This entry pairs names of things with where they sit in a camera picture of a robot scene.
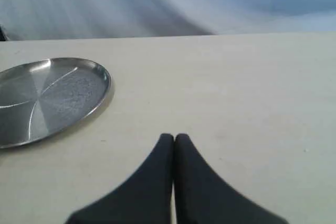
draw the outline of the metal plate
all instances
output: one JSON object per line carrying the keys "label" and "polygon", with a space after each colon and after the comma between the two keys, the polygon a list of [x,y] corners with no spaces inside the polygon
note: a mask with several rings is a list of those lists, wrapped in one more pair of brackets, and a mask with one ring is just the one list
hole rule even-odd
{"label": "metal plate", "polygon": [[92,113],[111,87],[107,70],[89,60],[56,58],[0,73],[0,148],[53,135]]}

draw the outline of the wrinkled fabric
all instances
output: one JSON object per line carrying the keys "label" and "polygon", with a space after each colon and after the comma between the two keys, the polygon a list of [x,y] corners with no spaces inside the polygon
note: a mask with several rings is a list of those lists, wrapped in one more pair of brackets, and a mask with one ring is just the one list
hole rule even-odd
{"label": "wrinkled fabric", "polygon": [[336,30],[336,0],[0,0],[9,40]]}

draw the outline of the white table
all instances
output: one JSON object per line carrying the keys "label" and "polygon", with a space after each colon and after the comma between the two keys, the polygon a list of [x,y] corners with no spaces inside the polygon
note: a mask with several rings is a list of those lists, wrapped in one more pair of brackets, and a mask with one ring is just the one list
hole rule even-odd
{"label": "white table", "polygon": [[104,110],[0,152],[0,223],[63,223],[122,183],[160,133],[189,133],[237,190],[295,224],[334,224],[336,33],[0,43],[0,70],[53,57],[104,65]]}

